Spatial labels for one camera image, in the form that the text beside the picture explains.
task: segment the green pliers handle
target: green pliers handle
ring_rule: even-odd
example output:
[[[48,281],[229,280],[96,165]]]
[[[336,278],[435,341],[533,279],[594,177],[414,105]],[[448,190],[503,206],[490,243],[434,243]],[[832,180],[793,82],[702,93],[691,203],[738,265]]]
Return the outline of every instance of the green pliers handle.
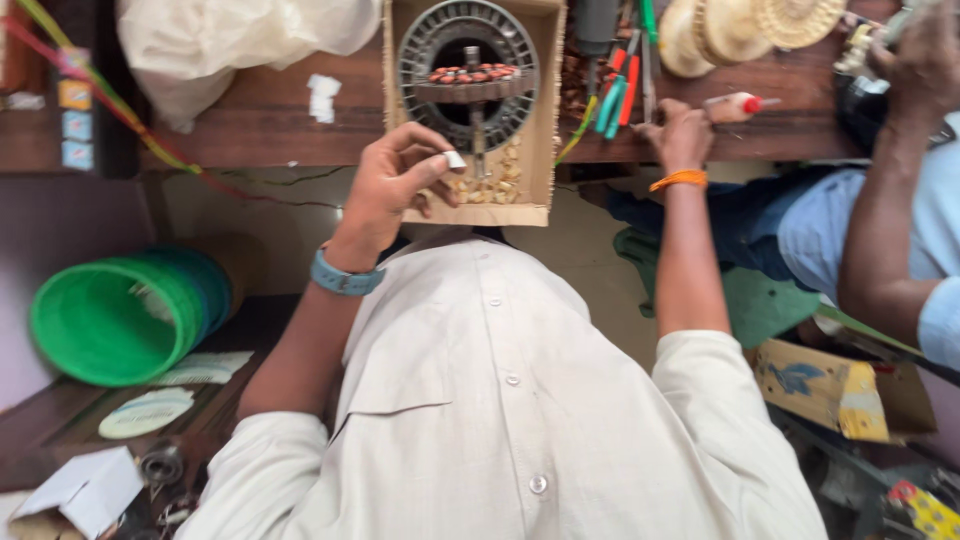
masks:
[[[620,108],[623,106],[623,92],[627,89],[627,79],[617,75],[603,99],[600,112],[597,114],[597,123],[594,129],[605,138],[613,138],[620,119]]]
[[[636,0],[638,3],[637,18],[643,17],[638,21],[640,27],[647,31],[647,36],[650,39],[650,44],[657,44],[657,18],[655,17],[654,12],[654,0]]]

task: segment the yellow wire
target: yellow wire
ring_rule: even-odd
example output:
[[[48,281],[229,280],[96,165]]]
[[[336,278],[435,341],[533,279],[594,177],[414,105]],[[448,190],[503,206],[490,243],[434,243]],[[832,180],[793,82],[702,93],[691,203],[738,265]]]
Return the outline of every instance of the yellow wire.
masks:
[[[43,29],[44,32],[50,36],[61,50],[66,54],[70,55],[73,62],[78,65],[81,70],[86,74],[90,79],[90,82],[96,85],[104,93],[104,95],[110,100],[110,103],[116,108],[118,112],[123,114],[123,116],[128,120],[130,125],[136,134],[140,137],[140,140],[153,152],[160,160],[164,163],[178,168],[183,169],[195,174],[200,174],[203,172],[203,169],[197,164],[186,164],[183,161],[177,159],[175,156],[171,155],[164,149],[162,146],[156,142],[156,139],[150,135],[147,131],[146,126],[143,125],[143,122],[140,118],[133,112],[133,109],[127,105],[127,102],[123,100],[113,88],[109,85],[106,79],[92,66],[90,65],[82,55],[77,54],[77,47],[70,41],[70,38],[63,33],[63,30],[60,29],[60,26],[57,22],[50,16],[42,6],[38,4],[36,0],[17,0],[20,6],[36,21],[36,24]]]
[[[573,147],[580,142],[580,137],[584,136],[584,132],[587,130],[587,125],[590,123],[590,117],[593,115],[593,108],[596,106],[596,104],[597,96],[590,96],[590,100],[587,102],[587,109],[584,111],[584,120],[580,123],[580,127],[577,128],[577,131],[573,132],[573,137],[570,138],[564,149],[557,156],[557,160],[553,162],[553,166],[556,167],[559,165],[561,161],[566,158],[566,155],[570,152],[570,150],[572,150]]]

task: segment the blue jeans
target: blue jeans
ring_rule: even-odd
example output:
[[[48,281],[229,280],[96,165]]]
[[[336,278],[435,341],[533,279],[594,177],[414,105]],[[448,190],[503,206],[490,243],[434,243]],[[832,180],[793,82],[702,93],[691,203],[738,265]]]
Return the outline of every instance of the blue jeans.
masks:
[[[816,292],[797,280],[787,267],[780,254],[777,229],[790,206],[833,170],[832,166],[815,166],[747,184],[711,183],[707,206],[717,259]],[[614,219],[657,240],[663,234],[663,206],[659,203],[638,201],[631,193],[612,190],[607,210]]]

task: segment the white shirt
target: white shirt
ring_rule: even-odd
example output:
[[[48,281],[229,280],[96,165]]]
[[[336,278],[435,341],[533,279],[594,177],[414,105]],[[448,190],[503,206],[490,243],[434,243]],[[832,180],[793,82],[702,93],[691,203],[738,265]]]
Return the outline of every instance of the white shirt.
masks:
[[[827,538],[732,337],[665,336],[651,379],[534,258],[417,249],[360,307],[332,438],[242,421],[179,540]]]

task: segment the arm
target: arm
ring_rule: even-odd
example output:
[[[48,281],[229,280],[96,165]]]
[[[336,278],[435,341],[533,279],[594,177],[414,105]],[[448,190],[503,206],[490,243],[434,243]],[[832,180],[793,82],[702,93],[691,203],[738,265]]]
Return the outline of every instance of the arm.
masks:
[[[956,0],[941,0],[918,13],[896,59],[875,52],[890,66],[890,113],[853,205],[837,284],[844,312],[911,346],[919,342],[924,304],[942,281],[910,279],[908,262],[927,139],[960,103],[955,6]]]
[[[444,138],[406,124],[368,146],[353,179],[344,219],[324,259],[344,272],[369,272],[393,243],[400,216],[429,187],[455,206],[439,180],[448,170]],[[307,285],[286,331],[240,398],[233,436],[209,465],[201,507],[179,540],[264,540],[283,535],[287,518],[320,475],[328,434],[319,416],[343,360],[359,297]]]
[[[702,168],[713,142],[707,115],[671,99],[663,100],[660,107],[666,124],[639,128],[657,149],[665,174]],[[730,333],[705,191],[693,184],[673,184],[664,191],[665,218],[657,265],[658,334],[664,337],[681,330]]]
[[[703,165],[712,142],[702,110],[661,104],[663,128],[641,131],[666,174]],[[657,364],[653,381],[684,424],[738,538],[826,538],[797,457],[770,423],[730,321],[710,235],[704,189],[665,188],[657,267]]]
[[[414,205],[429,215],[421,189],[429,187],[455,207],[452,191],[439,180],[448,165],[436,154],[447,150],[453,146],[441,135],[416,123],[364,149],[344,219],[326,244],[326,262],[343,272],[373,270],[380,252],[396,239],[405,209]],[[319,416],[360,301],[313,282],[307,285],[286,331],[240,398],[240,418],[271,411]]]

